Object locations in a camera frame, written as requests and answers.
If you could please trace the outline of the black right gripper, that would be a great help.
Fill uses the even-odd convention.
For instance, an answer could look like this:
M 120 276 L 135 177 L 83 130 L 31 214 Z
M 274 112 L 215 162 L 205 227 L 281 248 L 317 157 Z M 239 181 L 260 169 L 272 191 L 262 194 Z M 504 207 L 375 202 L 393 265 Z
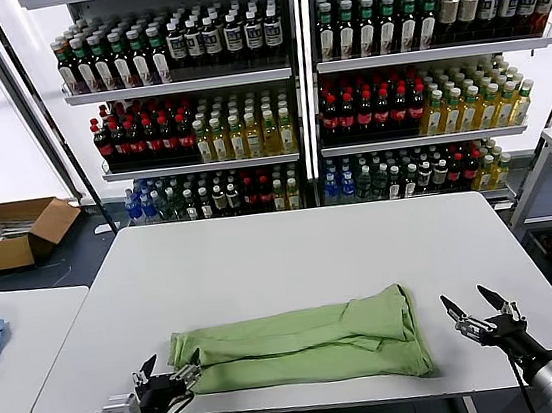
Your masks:
M 478 285 L 478 292 L 500 315 L 485 321 L 466 314 L 446 296 L 441 295 L 447 314 L 455 329 L 463 336 L 484 346 L 500 348 L 522 370 L 524 380 L 533 380 L 551 358 L 551 350 L 544 348 L 527 333 L 527 322 L 517 303 L 507 301 L 496 291 Z

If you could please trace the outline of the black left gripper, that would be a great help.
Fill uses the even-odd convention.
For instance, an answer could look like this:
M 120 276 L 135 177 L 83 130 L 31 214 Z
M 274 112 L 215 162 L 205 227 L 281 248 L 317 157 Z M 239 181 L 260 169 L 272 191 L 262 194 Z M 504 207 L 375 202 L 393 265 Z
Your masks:
M 141 413 L 167 413 L 175 399 L 183 396 L 186 389 L 193 389 L 202 375 L 199 354 L 200 349 L 196 348 L 188 363 L 172 375 L 155 375 L 150 378 L 156 364 L 156 354 L 132 373 Z

